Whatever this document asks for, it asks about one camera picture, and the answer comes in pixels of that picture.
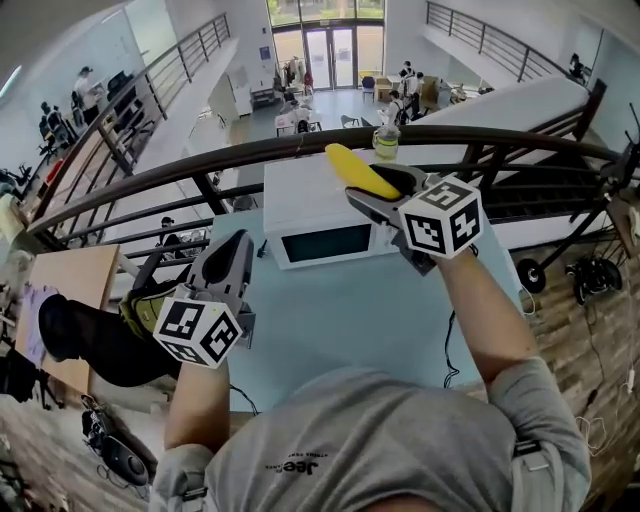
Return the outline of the purple cloth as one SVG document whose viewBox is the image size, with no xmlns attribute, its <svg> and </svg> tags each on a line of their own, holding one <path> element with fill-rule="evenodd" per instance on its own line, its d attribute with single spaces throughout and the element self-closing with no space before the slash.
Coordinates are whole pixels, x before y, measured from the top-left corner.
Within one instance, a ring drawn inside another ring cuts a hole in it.
<svg viewBox="0 0 640 512">
<path fill-rule="evenodd" d="M 40 368 L 46 355 L 46 349 L 42 340 L 39 327 L 39 313 L 44 302 L 59 293 L 53 286 L 34 287 L 26 285 L 22 302 L 22 312 L 27 313 L 27 339 L 25 357 Z"/>
</svg>

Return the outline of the clear green water bottle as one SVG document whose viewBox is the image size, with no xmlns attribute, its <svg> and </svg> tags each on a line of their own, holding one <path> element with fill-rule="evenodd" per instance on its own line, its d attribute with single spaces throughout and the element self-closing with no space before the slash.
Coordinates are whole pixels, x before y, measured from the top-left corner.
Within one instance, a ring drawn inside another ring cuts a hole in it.
<svg viewBox="0 0 640 512">
<path fill-rule="evenodd" d="M 400 130 L 395 125 L 382 125 L 373 132 L 372 146 L 376 158 L 394 161 L 399 149 Z"/>
</svg>

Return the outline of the black balcony railing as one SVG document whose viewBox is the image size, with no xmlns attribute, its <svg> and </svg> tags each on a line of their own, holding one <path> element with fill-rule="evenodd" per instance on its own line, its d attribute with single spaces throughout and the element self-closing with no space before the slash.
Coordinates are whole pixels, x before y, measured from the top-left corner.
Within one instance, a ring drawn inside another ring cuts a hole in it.
<svg viewBox="0 0 640 512">
<path fill-rule="evenodd" d="M 222 13 L 164 51 L 138 74 L 119 73 L 108 83 L 109 103 L 99 129 L 108 159 L 125 174 L 137 164 L 169 106 L 230 38 Z"/>
<path fill-rule="evenodd" d="M 568 71 L 528 44 L 456 9 L 427 0 L 425 21 L 427 27 L 471 48 L 518 83 L 550 76 L 571 80 Z"/>
</svg>

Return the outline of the small wooden side table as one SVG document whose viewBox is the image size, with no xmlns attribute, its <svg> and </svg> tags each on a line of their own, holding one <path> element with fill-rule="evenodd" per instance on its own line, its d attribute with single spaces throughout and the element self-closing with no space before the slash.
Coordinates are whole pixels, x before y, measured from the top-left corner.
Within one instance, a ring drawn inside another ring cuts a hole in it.
<svg viewBox="0 0 640 512">
<path fill-rule="evenodd" d="M 640 198 L 634 188 L 626 188 L 612 197 L 607 214 L 629 258 L 640 255 Z"/>
</svg>

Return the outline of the glass entrance door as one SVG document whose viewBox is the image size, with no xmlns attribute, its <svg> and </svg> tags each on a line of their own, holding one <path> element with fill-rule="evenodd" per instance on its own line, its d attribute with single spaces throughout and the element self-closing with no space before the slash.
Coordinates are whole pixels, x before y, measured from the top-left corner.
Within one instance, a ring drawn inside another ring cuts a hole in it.
<svg viewBox="0 0 640 512">
<path fill-rule="evenodd" d="M 324 27 L 303 31 L 307 67 L 314 91 L 357 87 L 356 31 Z"/>
</svg>

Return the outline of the wooden desk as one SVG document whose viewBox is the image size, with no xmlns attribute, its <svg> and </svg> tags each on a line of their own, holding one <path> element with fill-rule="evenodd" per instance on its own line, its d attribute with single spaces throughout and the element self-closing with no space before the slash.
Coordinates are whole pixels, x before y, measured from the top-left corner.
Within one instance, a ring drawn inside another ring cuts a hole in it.
<svg viewBox="0 0 640 512">
<path fill-rule="evenodd" d="M 110 297 L 118 257 L 118 245 L 40 254 L 27 282 L 36 288 L 51 286 L 68 299 L 102 309 Z M 45 356 L 41 368 L 75 391 L 90 392 L 93 370 L 83 360 L 56 362 Z"/>
</svg>

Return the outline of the green backpack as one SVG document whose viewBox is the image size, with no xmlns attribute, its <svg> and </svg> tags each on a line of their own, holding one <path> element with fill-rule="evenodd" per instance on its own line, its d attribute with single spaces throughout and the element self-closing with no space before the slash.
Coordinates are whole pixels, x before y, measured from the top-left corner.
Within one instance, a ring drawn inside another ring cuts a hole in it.
<svg viewBox="0 0 640 512">
<path fill-rule="evenodd" d="M 137 337 L 151 337 L 163 303 L 174 295 L 176 287 L 166 281 L 130 290 L 118 305 L 120 317 Z"/>
</svg>

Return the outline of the person's grey shirt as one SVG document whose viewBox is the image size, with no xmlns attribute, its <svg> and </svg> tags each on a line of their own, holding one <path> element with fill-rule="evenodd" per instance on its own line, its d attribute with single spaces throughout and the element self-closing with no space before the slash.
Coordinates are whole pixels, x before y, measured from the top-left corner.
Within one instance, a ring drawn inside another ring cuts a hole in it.
<svg viewBox="0 0 640 512">
<path fill-rule="evenodd" d="M 514 458 L 521 440 L 541 450 Z M 584 439 L 539 358 L 501 373 L 486 400 L 341 369 L 217 453 L 166 451 L 149 512 L 357 512 L 397 497 L 443 512 L 579 512 L 590 485 Z M 201 487 L 204 499 L 183 501 Z"/>
</svg>

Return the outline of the black device on floor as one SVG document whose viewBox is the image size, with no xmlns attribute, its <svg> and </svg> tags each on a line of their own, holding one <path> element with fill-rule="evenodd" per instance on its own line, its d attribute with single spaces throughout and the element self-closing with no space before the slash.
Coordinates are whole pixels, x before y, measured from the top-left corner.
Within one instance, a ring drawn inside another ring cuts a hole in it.
<svg viewBox="0 0 640 512">
<path fill-rule="evenodd" d="M 108 410 L 87 394 L 81 395 L 81 403 L 85 444 L 127 484 L 147 486 L 150 483 L 149 464 L 134 449 Z"/>
</svg>

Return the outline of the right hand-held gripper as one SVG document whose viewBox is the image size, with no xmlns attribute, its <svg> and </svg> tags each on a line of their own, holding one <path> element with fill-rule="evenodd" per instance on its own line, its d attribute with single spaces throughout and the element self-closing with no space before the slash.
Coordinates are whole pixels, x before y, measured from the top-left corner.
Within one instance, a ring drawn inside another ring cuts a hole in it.
<svg viewBox="0 0 640 512">
<path fill-rule="evenodd" d="M 435 260 L 452 259 L 470 248 L 484 231 L 480 191 L 447 176 L 427 184 L 429 173 L 400 164 L 373 164 L 373 171 L 403 196 L 403 203 L 356 187 L 347 187 L 349 204 L 379 225 L 401 228 L 400 253 L 420 274 L 435 266 Z"/>
</svg>

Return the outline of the black wheeled stand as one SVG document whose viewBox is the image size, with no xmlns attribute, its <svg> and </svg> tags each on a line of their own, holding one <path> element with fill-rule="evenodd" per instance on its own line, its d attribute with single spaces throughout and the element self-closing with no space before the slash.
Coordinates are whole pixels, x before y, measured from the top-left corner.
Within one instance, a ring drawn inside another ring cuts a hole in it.
<svg viewBox="0 0 640 512">
<path fill-rule="evenodd" d="M 629 108 L 636 122 L 638 136 L 633 139 L 628 132 L 625 132 L 628 144 L 624 152 L 615 162 L 604 165 L 600 169 L 599 194 L 593 198 L 594 206 L 587 217 L 541 263 L 533 259 L 523 259 L 516 265 L 520 284 L 531 294 L 538 294 L 544 290 L 545 270 L 583 235 L 593 221 L 605 211 L 613 197 L 629 185 L 635 170 L 640 165 L 640 119 L 632 102 L 629 103 Z"/>
</svg>

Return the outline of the black swivel chair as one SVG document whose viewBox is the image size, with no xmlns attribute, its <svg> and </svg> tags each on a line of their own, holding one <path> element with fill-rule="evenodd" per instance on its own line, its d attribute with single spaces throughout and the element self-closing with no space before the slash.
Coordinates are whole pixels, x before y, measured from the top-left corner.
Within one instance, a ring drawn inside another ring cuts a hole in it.
<svg viewBox="0 0 640 512">
<path fill-rule="evenodd" d="M 41 406 L 50 410 L 46 396 L 59 408 L 65 404 L 58 400 L 49 386 L 49 374 L 37 368 L 31 361 L 15 349 L 10 349 L 0 357 L 0 394 L 13 397 L 18 403 L 25 403 L 33 398 L 36 386 L 40 390 Z"/>
</svg>

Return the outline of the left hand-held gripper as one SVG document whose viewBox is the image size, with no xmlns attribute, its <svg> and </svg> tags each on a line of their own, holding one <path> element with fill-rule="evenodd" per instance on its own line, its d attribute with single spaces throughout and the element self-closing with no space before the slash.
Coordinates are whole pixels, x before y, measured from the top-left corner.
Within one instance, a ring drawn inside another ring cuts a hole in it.
<svg viewBox="0 0 640 512">
<path fill-rule="evenodd" d="M 253 258 L 254 242 L 246 230 L 213 240 L 195 259 L 189 285 L 178 285 L 164 300 L 153 331 L 160 346 L 181 363 L 211 369 L 219 368 L 234 347 L 249 348 L 256 319 L 250 306 L 198 289 L 239 284 L 243 295 Z"/>
</svg>

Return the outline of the black curved metal railing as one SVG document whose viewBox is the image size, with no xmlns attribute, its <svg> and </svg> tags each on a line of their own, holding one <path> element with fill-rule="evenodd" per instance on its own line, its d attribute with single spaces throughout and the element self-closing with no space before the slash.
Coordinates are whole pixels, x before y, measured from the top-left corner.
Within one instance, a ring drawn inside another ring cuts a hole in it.
<svg viewBox="0 0 640 512">
<path fill-rule="evenodd" d="M 75 238 L 82 238 L 91 233 L 102 232 L 112 226 L 127 224 L 199 204 L 207 203 L 216 213 L 224 214 L 225 210 L 222 205 L 224 199 L 262 193 L 264 186 L 252 184 L 221 192 L 211 186 L 205 186 L 199 195 L 191 198 L 137 210 L 71 232 L 61 238 L 57 238 L 53 234 L 53 229 L 56 226 L 69 219 L 76 219 L 87 211 L 98 210 L 105 205 L 110 206 L 122 202 L 128 197 L 137 196 L 182 179 L 191 179 L 202 185 L 213 172 L 318 154 L 322 153 L 325 147 L 331 143 L 339 143 L 348 149 L 370 149 L 372 136 L 373 130 L 371 128 L 319 131 L 260 140 L 199 154 L 145 171 L 69 203 L 64 208 L 34 221 L 28 228 L 28 232 L 51 245 L 53 249 L 61 250 L 64 244 Z M 535 132 L 447 125 L 406 126 L 401 129 L 400 142 L 402 146 L 407 147 L 431 145 L 467 147 L 467 155 L 464 160 L 451 164 L 422 164 L 421 167 L 427 172 L 449 169 L 453 172 L 469 175 L 495 174 L 501 168 L 524 172 L 527 168 L 525 164 L 512 165 L 510 162 L 533 151 L 574 153 L 581 157 L 589 157 L 620 166 L 623 169 L 622 181 L 624 183 L 635 179 L 637 177 L 635 171 L 640 169 L 640 143 L 630 143 L 625 152 L 616 153 L 602 147 Z"/>
</svg>

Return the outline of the black office chair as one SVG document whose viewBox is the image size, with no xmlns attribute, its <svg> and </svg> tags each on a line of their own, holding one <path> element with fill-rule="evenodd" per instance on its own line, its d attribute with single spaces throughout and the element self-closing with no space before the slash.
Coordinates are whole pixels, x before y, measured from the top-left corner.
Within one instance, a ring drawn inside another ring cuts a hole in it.
<svg viewBox="0 0 640 512">
<path fill-rule="evenodd" d="M 178 286 L 187 280 L 190 266 L 175 279 L 156 281 L 153 273 L 159 262 L 158 256 L 149 257 L 132 289 L 166 281 Z M 39 327 L 53 360 L 83 360 L 112 385 L 133 388 L 164 376 L 174 379 L 179 376 L 182 363 L 169 355 L 153 334 L 146 339 L 137 337 L 120 317 L 119 308 L 111 313 L 58 293 L 42 305 Z"/>
</svg>

